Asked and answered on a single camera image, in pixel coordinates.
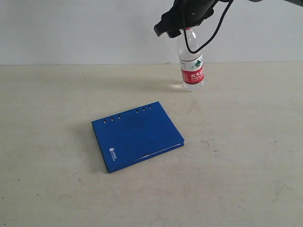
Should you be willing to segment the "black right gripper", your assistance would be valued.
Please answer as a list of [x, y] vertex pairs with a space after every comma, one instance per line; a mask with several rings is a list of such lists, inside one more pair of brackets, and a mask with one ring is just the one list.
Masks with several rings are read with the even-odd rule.
[[167, 33], [169, 38], [181, 35], [173, 24], [182, 24], [182, 17], [186, 26], [197, 26], [214, 13], [214, 0], [175, 0], [172, 8], [161, 16], [161, 21], [154, 26], [157, 36]]

